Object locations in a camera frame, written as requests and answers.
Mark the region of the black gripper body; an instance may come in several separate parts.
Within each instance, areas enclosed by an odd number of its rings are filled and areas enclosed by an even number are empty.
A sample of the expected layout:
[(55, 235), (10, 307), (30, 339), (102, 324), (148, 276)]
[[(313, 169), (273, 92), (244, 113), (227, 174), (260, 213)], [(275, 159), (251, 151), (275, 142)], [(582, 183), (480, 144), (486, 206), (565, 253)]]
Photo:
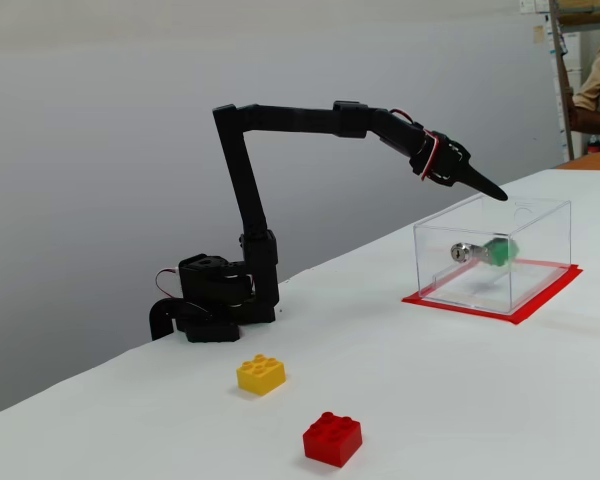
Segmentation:
[(470, 154), (465, 147), (442, 133), (429, 131), (428, 137), (433, 141), (428, 158), (428, 179), (451, 187), (448, 178), (462, 170), (464, 163), (469, 162)]

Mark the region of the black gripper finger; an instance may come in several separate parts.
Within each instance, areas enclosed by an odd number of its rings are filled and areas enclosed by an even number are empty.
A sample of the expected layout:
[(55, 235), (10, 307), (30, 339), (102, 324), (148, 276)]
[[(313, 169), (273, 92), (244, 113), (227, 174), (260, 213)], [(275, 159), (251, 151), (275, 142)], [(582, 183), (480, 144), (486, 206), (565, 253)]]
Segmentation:
[[(475, 169), (475, 168), (469, 162), (465, 162), (464, 165), (462, 166), (462, 170), (463, 169)], [(496, 183), (494, 183), (493, 181), (489, 180), (484, 175), (482, 175), (482, 176), (483, 176), (484, 190), (483, 191), (477, 191), (477, 192), (480, 192), (480, 193), (482, 193), (482, 194), (484, 194), (484, 195), (486, 195), (486, 196), (488, 196), (488, 197), (490, 197), (490, 198), (492, 198), (494, 200), (501, 201), (501, 202), (506, 202), (508, 200), (508, 195), (506, 194), (506, 192), (504, 190), (502, 190)]]
[(475, 191), (484, 190), (483, 176), (475, 169), (463, 169), (459, 173), (451, 175), (448, 182), (450, 186), (460, 183)]

